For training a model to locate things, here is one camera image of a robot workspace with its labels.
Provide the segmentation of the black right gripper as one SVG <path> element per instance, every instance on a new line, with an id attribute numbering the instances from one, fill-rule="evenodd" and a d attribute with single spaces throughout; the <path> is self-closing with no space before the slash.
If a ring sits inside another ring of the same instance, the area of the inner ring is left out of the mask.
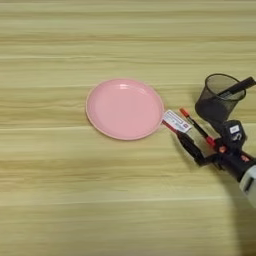
<path id="1" fill-rule="evenodd" d="M 229 127 L 229 121 L 213 122 L 215 131 L 223 131 Z M 221 139 L 215 140 L 215 145 L 213 146 L 215 153 L 204 157 L 201 150 L 189 135 L 181 131 L 177 131 L 176 135 L 183 148 L 199 166 L 214 164 L 220 170 L 228 171 L 237 182 L 242 180 L 247 170 L 256 165 L 256 158 L 253 158 L 241 149 L 233 150 L 229 148 Z"/>

